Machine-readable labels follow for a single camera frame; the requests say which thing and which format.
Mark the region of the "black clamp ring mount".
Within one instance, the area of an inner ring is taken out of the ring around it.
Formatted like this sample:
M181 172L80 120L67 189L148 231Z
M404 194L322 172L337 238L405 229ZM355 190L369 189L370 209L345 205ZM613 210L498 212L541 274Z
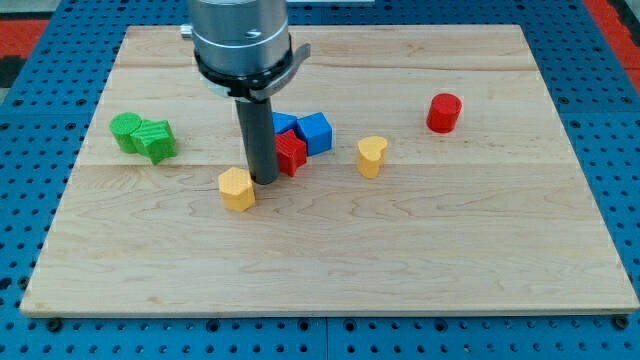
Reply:
M310 56L311 45L304 43L295 51L289 49L283 58L266 70L249 75L231 75L206 65L198 51L194 51L198 71L210 90L225 98L255 103L272 97L286 87Z

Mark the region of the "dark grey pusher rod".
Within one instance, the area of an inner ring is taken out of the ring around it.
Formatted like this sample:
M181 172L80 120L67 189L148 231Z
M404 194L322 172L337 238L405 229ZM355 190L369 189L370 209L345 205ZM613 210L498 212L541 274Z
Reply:
M271 101L236 100L247 164L251 179L260 185L273 183L279 176Z

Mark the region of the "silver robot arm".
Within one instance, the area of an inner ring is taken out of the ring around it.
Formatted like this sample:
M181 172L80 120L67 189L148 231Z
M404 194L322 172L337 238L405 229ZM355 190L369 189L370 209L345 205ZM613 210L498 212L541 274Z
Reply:
M187 0L197 68L236 104L251 179L279 176L271 98L295 77L311 45L292 45L285 0Z

